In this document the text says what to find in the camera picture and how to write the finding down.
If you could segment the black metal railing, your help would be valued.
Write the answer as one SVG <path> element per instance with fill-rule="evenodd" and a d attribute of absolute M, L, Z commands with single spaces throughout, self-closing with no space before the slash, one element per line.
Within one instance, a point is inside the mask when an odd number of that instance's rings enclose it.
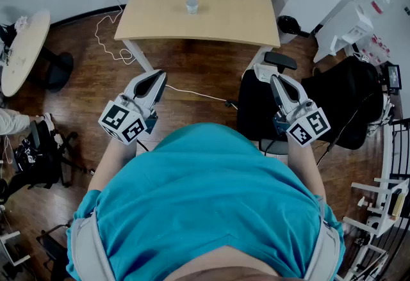
<path fill-rule="evenodd" d="M 390 177 L 410 179 L 410 118 L 394 121 Z"/>

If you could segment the black stool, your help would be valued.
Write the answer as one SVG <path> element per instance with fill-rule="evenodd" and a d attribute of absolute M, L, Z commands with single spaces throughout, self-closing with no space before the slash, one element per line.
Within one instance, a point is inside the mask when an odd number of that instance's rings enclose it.
<path fill-rule="evenodd" d="M 64 281 L 70 277 L 66 270 L 69 262 L 67 249 L 51 236 L 52 232 L 62 227 L 67 229 L 70 224 L 60 224 L 48 231 L 41 230 L 41 234 L 36 237 L 36 241 L 42 246 L 49 258 L 48 261 L 43 263 L 43 266 L 51 272 L 50 281 Z"/>

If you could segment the person's teal shirt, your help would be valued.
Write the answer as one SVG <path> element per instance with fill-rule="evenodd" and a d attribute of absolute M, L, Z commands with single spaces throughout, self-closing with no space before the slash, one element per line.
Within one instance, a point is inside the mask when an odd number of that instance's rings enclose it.
<path fill-rule="evenodd" d="M 217 268 L 176 281 L 331 281 L 345 253 L 342 224 L 288 162 L 229 127 L 194 124 L 87 191 L 67 230 L 67 271 L 77 281 L 164 281 L 222 246 L 279 276 Z"/>

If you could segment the person's neck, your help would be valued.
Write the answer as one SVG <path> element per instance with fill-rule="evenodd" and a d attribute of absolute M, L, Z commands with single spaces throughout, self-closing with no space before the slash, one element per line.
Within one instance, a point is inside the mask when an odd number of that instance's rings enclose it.
<path fill-rule="evenodd" d="M 279 276 L 275 269 L 263 261 L 231 246 L 222 246 L 185 263 L 171 272 L 164 281 L 176 281 L 192 273 L 217 268 L 250 268 L 275 277 Z"/>

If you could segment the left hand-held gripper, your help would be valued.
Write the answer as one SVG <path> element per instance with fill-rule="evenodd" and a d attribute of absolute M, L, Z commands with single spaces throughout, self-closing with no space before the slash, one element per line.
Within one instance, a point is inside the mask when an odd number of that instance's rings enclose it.
<path fill-rule="evenodd" d="M 166 84 L 167 73 L 160 69 L 134 77 L 124 93 L 107 103 L 99 125 L 125 145 L 136 141 L 143 132 L 150 134 L 158 120 L 153 107 L 160 101 Z"/>

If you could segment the person's left forearm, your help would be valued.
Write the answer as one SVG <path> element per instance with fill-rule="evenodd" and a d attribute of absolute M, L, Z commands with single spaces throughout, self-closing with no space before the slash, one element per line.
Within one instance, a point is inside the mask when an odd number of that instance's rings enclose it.
<path fill-rule="evenodd" d="M 136 152 L 136 143 L 125 145 L 116 139 L 111 139 L 88 185 L 88 191 L 102 191 L 112 178 L 136 157 Z"/>

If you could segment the person's right forearm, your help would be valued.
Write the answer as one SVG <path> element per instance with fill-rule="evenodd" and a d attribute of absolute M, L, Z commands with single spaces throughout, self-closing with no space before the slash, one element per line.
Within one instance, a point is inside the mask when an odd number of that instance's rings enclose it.
<path fill-rule="evenodd" d="M 288 167 L 312 194 L 326 201 L 324 183 L 311 145 L 301 147 L 293 138 L 288 138 Z"/>

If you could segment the white shelf frame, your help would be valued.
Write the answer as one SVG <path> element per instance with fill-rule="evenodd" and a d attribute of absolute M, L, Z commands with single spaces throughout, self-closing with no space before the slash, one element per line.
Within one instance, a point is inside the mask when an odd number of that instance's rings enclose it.
<path fill-rule="evenodd" d="M 351 186 L 353 188 L 376 193 L 377 198 L 382 200 L 381 203 L 375 207 L 367 207 L 367 211 L 373 213 L 373 217 L 375 218 L 374 222 L 377 226 L 374 228 L 373 223 L 371 222 L 365 224 L 346 216 L 343 218 L 343 223 L 345 225 L 351 225 L 354 228 L 366 232 L 372 239 L 375 237 L 381 237 L 383 233 L 394 226 L 396 220 L 400 217 L 404 201 L 409 193 L 410 180 L 375 178 L 374 181 L 379 182 L 380 186 L 369 186 L 356 182 L 353 182 Z M 379 256 L 372 261 L 367 268 L 359 271 L 358 266 L 369 250 L 378 253 Z M 382 266 L 387 258 L 388 253 L 386 250 L 374 246 L 371 243 L 361 245 L 359 247 L 359 253 L 357 254 L 346 276 L 342 278 L 339 275 L 336 275 L 335 281 L 358 281 L 363 278 L 365 274 L 375 269 L 376 266 Z"/>

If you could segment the round table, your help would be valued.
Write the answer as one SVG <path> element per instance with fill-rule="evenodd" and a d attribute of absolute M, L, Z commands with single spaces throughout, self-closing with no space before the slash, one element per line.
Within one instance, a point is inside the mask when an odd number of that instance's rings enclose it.
<path fill-rule="evenodd" d="M 12 42 L 1 73 L 1 91 L 11 97 L 24 84 L 44 45 L 51 24 L 49 10 L 32 15 Z"/>

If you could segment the white metal frame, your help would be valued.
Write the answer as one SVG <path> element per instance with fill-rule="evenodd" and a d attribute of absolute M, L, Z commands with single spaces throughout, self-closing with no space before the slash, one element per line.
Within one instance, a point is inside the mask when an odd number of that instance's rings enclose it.
<path fill-rule="evenodd" d="M 6 263 L 3 265 L 4 272 L 12 278 L 22 271 L 22 265 L 31 258 L 21 246 L 19 230 L 0 235 L 0 253 L 6 257 Z"/>

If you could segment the black device with screen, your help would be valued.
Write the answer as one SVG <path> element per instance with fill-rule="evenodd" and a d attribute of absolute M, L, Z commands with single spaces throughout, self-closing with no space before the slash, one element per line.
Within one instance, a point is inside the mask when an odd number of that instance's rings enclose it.
<path fill-rule="evenodd" d="M 382 74 L 388 90 L 401 90 L 402 82 L 399 65 L 394 65 L 387 61 L 382 68 Z"/>

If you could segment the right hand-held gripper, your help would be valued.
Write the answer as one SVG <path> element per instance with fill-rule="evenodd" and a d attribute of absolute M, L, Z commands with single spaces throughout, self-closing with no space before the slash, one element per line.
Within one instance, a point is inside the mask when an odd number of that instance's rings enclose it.
<path fill-rule="evenodd" d="M 278 134 L 285 132 L 301 147 L 306 147 L 331 129 L 323 109 L 307 100 L 305 89 L 298 81 L 284 74 L 272 75 L 270 86 L 280 108 L 273 118 Z M 290 112 L 290 101 L 302 104 Z"/>

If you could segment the white cabinet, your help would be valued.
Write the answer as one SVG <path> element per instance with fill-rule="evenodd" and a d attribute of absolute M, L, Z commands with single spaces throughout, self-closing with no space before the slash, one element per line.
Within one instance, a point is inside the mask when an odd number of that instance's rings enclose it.
<path fill-rule="evenodd" d="M 315 35 L 318 51 L 313 62 L 318 63 L 328 55 L 335 56 L 339 50 L 356 43 L 371 31 L 372 22 L 357 1 L 347 3 Z"/>

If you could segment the pale pink flower bunch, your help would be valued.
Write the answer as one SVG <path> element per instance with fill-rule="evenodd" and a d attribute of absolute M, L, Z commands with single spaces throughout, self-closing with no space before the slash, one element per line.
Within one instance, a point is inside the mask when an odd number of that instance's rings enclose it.
<path fill-rule="evenodd" d="M 19 17 L 14 23 L 14 29 L 17 34 L 19 34 L 21 31 L 24 31 L 26 28 L 28 28 L 28 26 L 29 26 L 29 21 L 28 21 L 27 16 Z"/>

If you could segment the black swivel office chair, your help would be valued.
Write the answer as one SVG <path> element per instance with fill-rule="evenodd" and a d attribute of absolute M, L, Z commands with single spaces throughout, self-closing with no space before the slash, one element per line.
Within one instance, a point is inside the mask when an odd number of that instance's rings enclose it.
<path fill-rule="evenodd" d="M 66 188 L 69 187 L 70 183 L 63 178 L 63 163 L 83 173 L 87 172 L 85 167 L 64 156 L 64 153 L 72 150 L 70 140 L 78 137 L 76 132 L 71 132 L 67 137 L 62 136 L 63 142 L 59 145 L 55 140 L 59 132 L 50 131 L 44 121 L 32 121 L 29 128 L 30 134 L 13 150 L 12 165 L 15 168 L 15 175 L 9 182 L 0 179 L 0 204 L 5 203 L 12 194 L 24 186 L 29 189 L 35 186 L 49 189 L 53 184 L 61 182 Z"/>

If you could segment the white table leg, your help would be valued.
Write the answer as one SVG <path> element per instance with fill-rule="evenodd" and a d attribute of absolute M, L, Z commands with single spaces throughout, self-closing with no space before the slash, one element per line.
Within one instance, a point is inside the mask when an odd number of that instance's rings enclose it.
<path fill-rule="evenodd" d="M 154 70 L 135 40 L 124 40 L 123 43 L 146 72 Z"/>
<path fill-rule="evenodd" d="M 264 60 L 265 53 L 266 52 L 271 52 L 272 49 L 273 49 L 273 47 L 270 47 L 270 46 L 261 46 L 258 49 L 257 53 L 254 55 L 253 59 L 250 61 L 249 65 L 247 66 L 245 71 L 243 72 L 241 78 L 243 78 L 246 71 L 248 71 L 249 69 L 252 69 L 255 64 L 261 63 Z"/>

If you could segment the black round table base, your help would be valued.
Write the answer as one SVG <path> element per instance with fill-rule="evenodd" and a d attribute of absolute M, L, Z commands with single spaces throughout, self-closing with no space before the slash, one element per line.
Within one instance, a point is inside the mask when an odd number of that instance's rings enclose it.
<path fill-rule="evenodd" d="M 67 84 L 73 71 L 74 60 L 72 55 L 68 52 L 55 54 L 43 47 L 40 56 L 49 62 L 44 78 L 44 88 L 51 92 L 60 91 Z"/>

